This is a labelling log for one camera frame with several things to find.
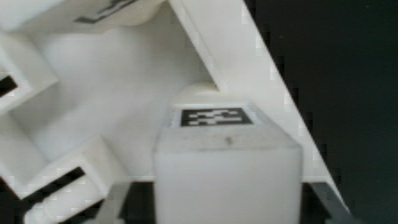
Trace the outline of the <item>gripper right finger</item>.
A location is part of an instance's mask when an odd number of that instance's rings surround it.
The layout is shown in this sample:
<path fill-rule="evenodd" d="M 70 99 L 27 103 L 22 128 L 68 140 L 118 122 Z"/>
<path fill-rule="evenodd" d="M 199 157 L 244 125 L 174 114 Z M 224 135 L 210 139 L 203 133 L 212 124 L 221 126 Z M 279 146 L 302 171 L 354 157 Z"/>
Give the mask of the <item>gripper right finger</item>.
<path fill-rule="evenodd" d="M 304 185 L 304 224 L 359 224 L 325 182 Z"/>

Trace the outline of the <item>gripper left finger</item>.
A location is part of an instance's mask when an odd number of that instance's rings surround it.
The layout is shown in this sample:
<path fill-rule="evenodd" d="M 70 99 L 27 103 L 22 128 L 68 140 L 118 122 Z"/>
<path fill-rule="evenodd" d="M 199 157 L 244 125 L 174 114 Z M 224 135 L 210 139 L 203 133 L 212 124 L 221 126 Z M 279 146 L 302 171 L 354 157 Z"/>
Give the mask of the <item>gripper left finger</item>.
<path fill-rule="evenodd" d="M 121 211 L 128 198 L 130 185 L 130 182 L 119 182 L 112 185 L 96 217 L 84 224 L 125 224 Z"/>

